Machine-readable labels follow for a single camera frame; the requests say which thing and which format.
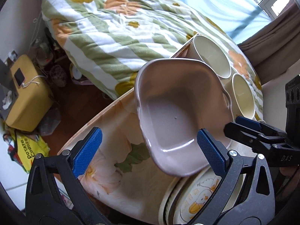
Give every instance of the white wall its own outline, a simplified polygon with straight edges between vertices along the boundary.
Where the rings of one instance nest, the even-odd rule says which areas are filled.
[[[263,119],[266,123],[285,130],[287,120],[285,84],[297,74],[300,74],[300,60],[291,66],[286,73],[262,86]]]
[[[0,59],[15,50],[18,56],[26,54],[41,11],[41,0],[7,0],[0,11]],[[39,33],[44,33],[41,22]]]

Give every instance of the blue textured pad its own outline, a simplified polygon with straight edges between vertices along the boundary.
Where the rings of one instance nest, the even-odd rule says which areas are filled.
[[[74,158],[73,174],[76,178],[85,173],[101,142],[102,131],[98,128]]]
[[[224,177],[226,174],[226,161],[202,129],[198,131],[197,142],[214,171],[214,174]]]
[[[245,126],[247,128],[253,129],[258,132],[260,132],[262,130],[262,127],[259,122],[251,120],[249,118],[244,118],[244,117],[238,116],[238,117],[236,117],[235,122],[239,125]]]

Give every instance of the blue curtain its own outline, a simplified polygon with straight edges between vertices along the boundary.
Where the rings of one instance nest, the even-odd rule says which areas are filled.
[[[236,44],[271,22],[253,0],[181,0],[225,31]]]

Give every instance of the green and white striped blanket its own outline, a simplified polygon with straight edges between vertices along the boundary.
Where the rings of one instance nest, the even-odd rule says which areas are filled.
[[[238,46],[210,19],[179,0],[43,0],[43,19],[73,64],[116,99],[134,86],[138,70],[169,58],[194,34],[223,50],[251,86],[263,118],[259,78]]]

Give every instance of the yellow bag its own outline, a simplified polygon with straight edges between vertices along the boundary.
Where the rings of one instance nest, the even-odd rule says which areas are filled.
[[[15,143],[17,142],[17,154],[27,173],[30,172],[35,154],[42,153],[44,157],[49,155],[50,148],[41,136],[36,134],[24,135],[13,128],[9,128],[9,132]]]

